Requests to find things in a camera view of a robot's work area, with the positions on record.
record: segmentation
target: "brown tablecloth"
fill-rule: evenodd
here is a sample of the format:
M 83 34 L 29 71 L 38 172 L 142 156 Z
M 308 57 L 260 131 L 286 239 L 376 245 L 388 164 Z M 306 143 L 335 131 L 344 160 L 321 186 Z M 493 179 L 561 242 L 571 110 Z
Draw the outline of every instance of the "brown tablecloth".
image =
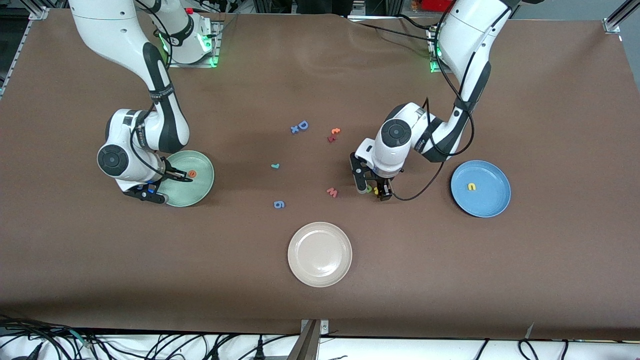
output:
M 217 69 L 170 71 L 186 149 L 216 169 L 201 203 L 171 208 L 123 196 L 98 168 L 108 118 L 149 98 L 53 10 L 0 101 L 0 309 L 89 327 L 295 332 L 328 318 L 344 335 L 521 338 L 535 322 L 538 338 L 637 338 L 640 97 L 618 37 L 599 22 L 509 21 L 469 151 L 417 200 L 379 203 L 356 192 L 348 156 L 403 102 L 428 94 L 448 119 L 454 96 L 425 55 L 334 15 L 239 16 Z M 500 216 L 455 205 L 451 174 L 471 159 L 509 177 Z M 405 168 L 394 184 L 409 196 L 437 165 L 413 152 Z M 329 288 L 287 264 L 315 221 L 353 246 Z

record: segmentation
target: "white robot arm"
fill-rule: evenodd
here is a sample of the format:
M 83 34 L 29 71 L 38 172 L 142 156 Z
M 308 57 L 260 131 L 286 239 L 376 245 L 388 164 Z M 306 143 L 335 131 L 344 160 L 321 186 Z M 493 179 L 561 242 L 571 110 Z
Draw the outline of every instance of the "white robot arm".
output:
M 164 196 L 154 191 L 163 179 L 190 179 L 155 153 L 177 152 L 189 141 L 189 126 L 162 56 L 143 34 L 133 0 L 70 0 L 69 3 L 84 43 L 101 57 L 138 75 L 147 85 L 155 106 L 155 111 L 150 113 L 130 109 L 115 112 L 107 124 L 106 143 L 98 152 L 98 165 L 116 180 L 126 195 L 163 203 Z M 179 14 L 184 13 L 184 9 L 174 12 L 178 13 L 176 18 L 183 18 Z
M 366 181 L 375 180 L 380 200 L 389 199 L 392 194 L 387 181 L 402 170 L 411 148 L 431 162 L 443 162 L 456 154 L 491 72 L 489 52 L 493 41 L 517 3 L 519 0 L 457 0 L 452 5 L 438 25 L 442 30 L 436 33 L 442 60 L 461 84 L 449 121 L 412 102 L 394 108 L 376 139 L 365 139 L 351 154 L 360 193 L 366 192 Z M 370 177 L 366 176 L 368 172 L 372 172 Z

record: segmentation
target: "white plate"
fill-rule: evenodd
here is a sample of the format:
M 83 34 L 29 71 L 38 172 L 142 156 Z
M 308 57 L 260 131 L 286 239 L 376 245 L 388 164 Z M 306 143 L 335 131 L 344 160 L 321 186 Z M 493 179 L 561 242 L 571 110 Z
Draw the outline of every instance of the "white plate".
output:
M 312 222 L 293 236 L 287 257 L 298 280 L 315 288 L 325 288 L 340 281 L 349 271 L 351 243 L 336 225 Z

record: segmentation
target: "blue plate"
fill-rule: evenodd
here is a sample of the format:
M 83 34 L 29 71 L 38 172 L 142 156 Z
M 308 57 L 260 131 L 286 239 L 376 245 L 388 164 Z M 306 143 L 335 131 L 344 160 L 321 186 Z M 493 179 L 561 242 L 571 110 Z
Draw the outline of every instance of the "blue plate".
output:
M 458 166 L 451 178 L 451 193 L 462 210 L 475 217 L 502 213 L 511 200 L 511 185 L 494 164 L 471 160 Z

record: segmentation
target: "green plate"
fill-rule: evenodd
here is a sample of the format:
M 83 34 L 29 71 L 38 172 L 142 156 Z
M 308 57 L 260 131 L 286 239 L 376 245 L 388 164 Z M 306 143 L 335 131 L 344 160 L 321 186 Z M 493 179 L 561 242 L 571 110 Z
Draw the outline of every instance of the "green plate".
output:
M 190 183 L 164 180 L 160 184 L 158 192 L 168 197 L 168 205 L 183 208 L 207 196 L 214 179 L 213 165 L 207 156 L 197 151 L 185 150 L 169 155 L 167 160 L 171 166 L 186 172 L 193 179 Z

